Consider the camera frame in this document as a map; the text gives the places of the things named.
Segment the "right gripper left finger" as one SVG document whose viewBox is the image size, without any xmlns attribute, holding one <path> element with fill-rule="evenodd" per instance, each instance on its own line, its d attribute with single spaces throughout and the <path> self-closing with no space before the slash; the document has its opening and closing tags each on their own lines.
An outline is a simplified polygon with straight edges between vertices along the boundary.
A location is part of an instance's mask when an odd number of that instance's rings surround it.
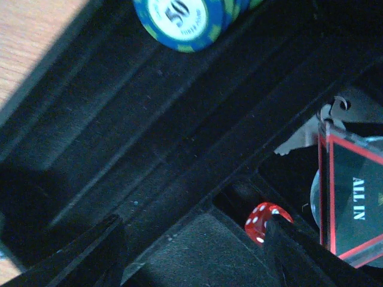
<svg viewBox="0 0 383 287">
<path fill-rule="evenodd" d="M 120 286 L 122 218 L 111 215 L 4 286 Z"/>
</svg>

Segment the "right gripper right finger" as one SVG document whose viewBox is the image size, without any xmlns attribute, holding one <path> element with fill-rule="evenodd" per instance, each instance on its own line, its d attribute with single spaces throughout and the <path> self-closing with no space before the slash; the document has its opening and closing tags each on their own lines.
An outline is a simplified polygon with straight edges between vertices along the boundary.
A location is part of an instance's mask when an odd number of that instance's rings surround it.
<svg viewBox="0 0 383 287">
<path fill-rule="evenodd" d="M 382 286 L 313 241 L 281 215 L 268 220 L 263 250 L 279 286 Z"/>
</svg>

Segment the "black poker set case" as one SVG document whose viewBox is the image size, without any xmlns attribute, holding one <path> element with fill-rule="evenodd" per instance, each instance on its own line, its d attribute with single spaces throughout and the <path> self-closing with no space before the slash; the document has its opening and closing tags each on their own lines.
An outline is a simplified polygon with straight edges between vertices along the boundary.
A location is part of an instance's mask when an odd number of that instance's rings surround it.
<svg viewBox="0 0 383 287">
<path fill-rule="evenodd" d="M 120 286 L 279 286 L 260 203 L 382 283 L 382 2 L 262 1 L 203 50 L 89 1 L 1 110 L 1 249 L 21 274 L 103 219 Z"/>
</svg>

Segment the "blue chip stack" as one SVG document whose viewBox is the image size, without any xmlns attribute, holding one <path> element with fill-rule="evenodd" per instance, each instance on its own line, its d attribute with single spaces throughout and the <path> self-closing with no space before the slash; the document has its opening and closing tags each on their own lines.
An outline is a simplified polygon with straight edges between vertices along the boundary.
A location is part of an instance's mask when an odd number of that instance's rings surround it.
<svg viewBox="0 0 383 287">
<path fill-rule="evenodd" d="M 136 0 L 145 30 L 161 44 L 184 53 L 213 44 L 242 13 L 262 1 Z"/>
</svg>

